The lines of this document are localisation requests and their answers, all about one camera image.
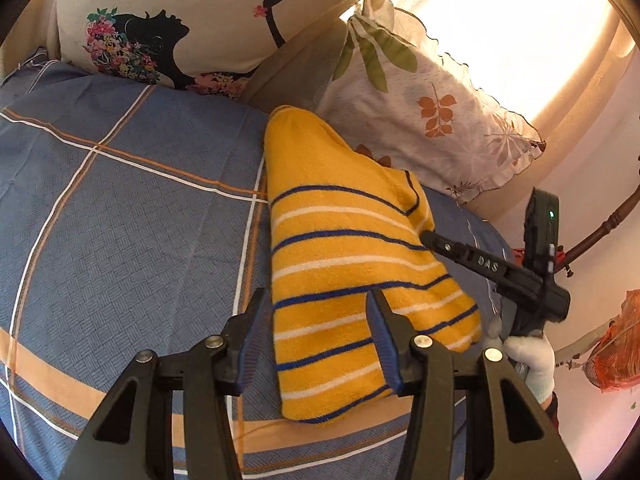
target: bed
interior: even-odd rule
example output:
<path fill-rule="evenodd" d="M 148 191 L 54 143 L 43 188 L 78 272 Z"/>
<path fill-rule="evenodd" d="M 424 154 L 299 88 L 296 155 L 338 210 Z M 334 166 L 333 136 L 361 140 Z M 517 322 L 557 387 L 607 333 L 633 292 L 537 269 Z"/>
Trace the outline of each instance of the bed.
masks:
<path fill-rule="evenodd" d="M 0 109 L 0 418 L 48 480 L 137 351 L 190 348 L 269 284 L 268 117 L 221 96 L 89 75 L 43 49 L 4 81 Z M 489 222 L 425 192 L 437 232 L 511 260 Z M 496 323 L 499 332 L 492 284 L 444 264 L 478 304 L 484 332 Z M 272 345 L 229 404 L 244 478 L 392 478 L 406 399 L 364 404 L 327 426 L 284 420 Z M 454 479 L 465 447 L 461 398 Z"/>

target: blue stripe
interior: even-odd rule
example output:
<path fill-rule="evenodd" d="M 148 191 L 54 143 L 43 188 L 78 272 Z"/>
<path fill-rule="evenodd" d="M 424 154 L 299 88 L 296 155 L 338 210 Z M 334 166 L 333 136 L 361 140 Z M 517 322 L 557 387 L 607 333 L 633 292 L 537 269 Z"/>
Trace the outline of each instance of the blue stripe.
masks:
<path fill-rule="evenodd" d="M 380 202 L 381 204 L 384 204 L 388 207 L 390 207 L 391 209 L 393 209 L 394 211 L 398 211 L 401 215 L 404 216 L 404 211 L 402 211 L 402 209 L 400 209 L 398 206 L 393 205 L 391 202 L 387 202 L 386 200 L 384 200 L 383 198 L 380 198 L 379 196 L 375 196 L 372 195 L 371 193 L 367 193 L 366 191 L 361 191 L 359 189 L 354 189 L 353 187 L 346 187 L 346 186 L 329 186 L 329 185 L 320 185 L 320 184 L 309 184 L 308 186 L 297 186 L 297 187 L 292 187 L 291 189 L 280 193 L 276 198 L 273 199 L 273 202 L 271 202 L 271 207 L 275 206 L 280 200 L 282 200 L 283 198 L 286 198 L 287 196 L 296 194 L 296 193 L 302 193 L 304 191 L 343 191 L 345 193 L 353 193 L 356 195 L 360 195 L 360 196 L 365 196 L 367 198 L 370 198 L 372 200 L 376 200 L 377 202 Z"/>
<path fill-rule="evenodd" d="M 275 254 L 280 249 L 295 244 L 297 242 L 302 242 L 304 240 L 312 240 L 313 238 L 333 238 L 338 236 L 362 236 L 366 238 L 376 238 L 378 240 L 382 240 L 384 242 L 389 242 L 390 244 L 398 244 L 404 247 L 407 247 L 414 251 L 428 251 L 424 245 L 417 245 L 407 242 L 405 240 L 401 240 L 400 238 L 390 238 L 380 233 L 376 233 L 373 231 L 361 231 L 358 229 L 335 229 L 335 230 L 324 230 L 324 231 L 311 231 L 310 233 L 302 233 L 300 235 L 295 235 L 289 238 L 285 238 L 279 244 L 277 244 L 271 254 Z"/>
<path fill-rule="evenodd" d="M 335 410 L 334 412 L 327 413 L 326 415 L 316 416 L 315 418 L 303 418 L 302 420 L 300 420 L 300 422 L 308 422 L 309 424 L 319 424 L 320 422 L 326 422 L 328 420 L 331 420 L 332 418 L 342 415 L 345 412 L 348 412 L 351 408 L 353 408 L 354 406 L 357 406 L 358 404 L 361 404 L 363 402 L 366 402 L 367 400 L 371 400 L 379 396 L 379 394 L 381 394 L 382 392 L 388 389 L 389 387 L 385 384 L 384 386 L 380 386 L 374 392 L 371 392 L 369 395 L 365 395 L 361 399 L 356 399 L 353 402 L 350 402 L 349 404 L 347 404 L 346 406 L 343 406 L 338 410 Z"/>
<path fill-rule="evenodd" d="M 310 303 L 311 301 L 330 300 L 331 298 L 343 298 L 344 296 L 350 296 L 351 294 L 368 292 L 372 288 L 380 288 L 382 290 L 385 290 L 386 288 L 396 288 L 397 286 L 402 286 L 404 288 L 414 288 L 415 290 L 428 290 L 432 286 L 443 282 L 447 278 L 450 278 L 450 276 L 448 274 L 443 274 L 442 276 L 437 277 L 435 280 L 425 285 L 419 285 L 418 283 L 412 282 L 394 281 L 371 283 L 370 285 L 350 286 L 348 288 L 338 288 L 337 290 L 328 290 L 326 292 L 313 292 L 311 294 L 302 294 L 301 296 L 293 296 L 292 298 L 285 298 L 284 300 L 276 301 L 276 303 L 274 303 L 273 305 L 273 309 L 275 310 L 277 308 L 283 308 L 285 306 L 291 306 L 301 303 Z"/>
<path fill-rule="evenodd" d="M 349 350 L 355 350 L 356 348 L 362 348 L 363 346 L 366 346 L 371 343 L 373 343 L 373 339 L 369 337 L 367 339 L 362 339 L 354 343 L 338 346 L 338 348 L 331 348 L 330 350 L 326 350 L 324 352 L 320 352 L 319 354 L 305 357 L 304 359 L 299 359 L 298 361 L 289 361 L 287 363 L 281 363 L 279 365 L 276 365 L 276 371 L 284 372 L 285 370 L 293 370 L 294 368 L 300 368 L 306 365 L 310 365 L 311 363 L 317 363 L 318 361 L 321 361 L 322 359 L 326 359 L 327 357 L 332 357 L 334 355 L 338 355 L 343 352 L 348 352 Z"/>
<path fill-rule="evenodd" d="M 471 316 L 471 314 L 473 314 L 476 310 L 478 310 L 478 306 L 475 304 L 469 310 L 465 310 L 462 314 L 458 314 L 453 319 L 449 319 L 448 321 L 443 321 L 442 323 L 438 323 L 437 325 L 433 326 L 432 328 L 428 328 L 427 330 L 420 330 L 418 333 L 423 335 L 433 334 L 438 330 L 442 330 L 446 326 L 455 325 L 457 322 L 465 319 L 465 317 Z"/>
<path fill-rule="evenodd" d="M 413 189 L 415 193 L 415 204 L 404 213 L 405 215 L 409 216 L 416 209 L 418 209 L 418 206 L 420 205 L 420 195 L 418 195 L 418 192 L 415 190 L 414 183 L 411 182 L 411 175 L 409 174 L 409 172 L 407 170 L 404 170 L 404 174 L 406 175 L 406 181 L 409 183 L 409 187 Z"/>

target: white glove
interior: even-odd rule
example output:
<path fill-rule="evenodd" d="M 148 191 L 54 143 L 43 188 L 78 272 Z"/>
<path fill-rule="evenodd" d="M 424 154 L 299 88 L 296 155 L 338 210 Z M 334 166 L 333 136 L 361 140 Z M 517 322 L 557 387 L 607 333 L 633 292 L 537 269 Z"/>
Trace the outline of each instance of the white glove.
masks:
<path fill-rule="evenodd" d="M 524 363 L 529 367 L 529 374 L 525 384 L 536 397 L 539 404 L 543 404 L 554 391 L 554 371 L 556 358 L 546 336 L 516 337 L 512 336 L 502 346 L 504 352 L 514 361 Z"/>

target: white wall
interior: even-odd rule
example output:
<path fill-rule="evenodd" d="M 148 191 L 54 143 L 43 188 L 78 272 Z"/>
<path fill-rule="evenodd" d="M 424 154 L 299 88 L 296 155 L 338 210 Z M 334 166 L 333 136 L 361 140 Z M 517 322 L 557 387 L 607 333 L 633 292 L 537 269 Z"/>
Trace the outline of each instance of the white wall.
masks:
<path fill-rule="evenodd" d="M 603 113 L 562 164 L 539 185 L 560 198 L 559 243 L 568 249 L 596 229 L 640 184 L 640 55 L 636 52 Z M 523 247 L 527 200 L 494 222 L 511 247 Z M 545 330 L 555 349 L 620 312 L 627 290 L 640 288 L 640 206 L 558 274 L 572 296 L 570 313 Z M 584 480 L 593 480 L 620 448 L 638 415 L 640 388 L 603 394 L 579 370 L 556 372 L 560 433 Z M 634 402 L 638 408 L 632 410 Z"/>

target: floral pillow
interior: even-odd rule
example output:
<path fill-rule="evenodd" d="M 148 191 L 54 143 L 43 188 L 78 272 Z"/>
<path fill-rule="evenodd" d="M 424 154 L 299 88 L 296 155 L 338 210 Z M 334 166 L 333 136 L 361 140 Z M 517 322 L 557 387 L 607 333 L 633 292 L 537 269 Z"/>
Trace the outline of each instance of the floral pillow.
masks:
<path fill-rule="evenodd" d="M 545 143 L 437 46 L 414 15 L 364 0 L 316 113 L 359 153 L 465 203 L 506 184 Z"/>
<path fill-rule="evenodd" d="M 345 1 L 356 0 L 57 0 L 62 59 L 237 98 L 264 59 Z"/>

